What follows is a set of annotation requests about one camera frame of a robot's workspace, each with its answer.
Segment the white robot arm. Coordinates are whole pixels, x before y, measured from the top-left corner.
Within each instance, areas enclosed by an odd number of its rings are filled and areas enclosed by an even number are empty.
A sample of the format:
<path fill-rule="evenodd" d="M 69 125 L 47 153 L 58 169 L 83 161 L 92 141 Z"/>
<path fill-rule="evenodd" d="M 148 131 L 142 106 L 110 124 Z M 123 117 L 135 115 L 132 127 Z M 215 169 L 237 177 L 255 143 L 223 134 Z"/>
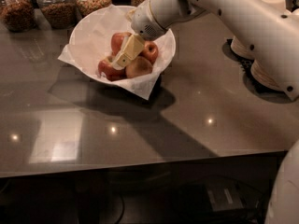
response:
<path fill-rule="evenodd" d="M 174 23 L 215 14 L 290 100 L 299 98 L 299 21 L 262 0 L 146 0 L 135 8 L 126 43 L 154 41 Z M 264 224 L 299 224 L 299 146 L 280 165 Z"/>

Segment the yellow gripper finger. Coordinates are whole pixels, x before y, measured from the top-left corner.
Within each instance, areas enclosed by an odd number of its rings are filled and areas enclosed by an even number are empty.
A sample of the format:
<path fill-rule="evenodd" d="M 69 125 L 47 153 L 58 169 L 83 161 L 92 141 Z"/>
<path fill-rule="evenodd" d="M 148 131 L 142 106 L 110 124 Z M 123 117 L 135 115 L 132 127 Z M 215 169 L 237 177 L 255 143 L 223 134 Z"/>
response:
<path fill-rule="evenodd" d="M 145 40 L 139 34 L 126 36 L 121 43 L 120 51 L 112 61 L 112 67 L 116 70 L 124 69 L 142 52 L 144 47 Z"/>
<path fill-rule="evenodd" d="M 132 22 L 133 21 L 133 18 L 134 18 L 134 15 L 135 15 L 135 8 L 129 10 L 126 15 L 125 15 L 125 18 L 126 20 L 128 20 L 129 22 Z"/>

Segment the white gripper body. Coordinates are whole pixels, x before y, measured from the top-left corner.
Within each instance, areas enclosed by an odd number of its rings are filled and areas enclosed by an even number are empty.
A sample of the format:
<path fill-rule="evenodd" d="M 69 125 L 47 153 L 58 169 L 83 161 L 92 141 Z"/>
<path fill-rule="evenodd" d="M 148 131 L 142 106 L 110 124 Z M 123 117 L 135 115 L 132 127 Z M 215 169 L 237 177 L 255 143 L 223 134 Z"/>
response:
<path fill-rule="evenodd" d="M 144 40 L 154 41 L 167 32 L 159 22 L 157 22 L 151 9 L 150 0 L 144 1 L 132 16 L 131 27 L 135 33 L 143 37 Z"/>

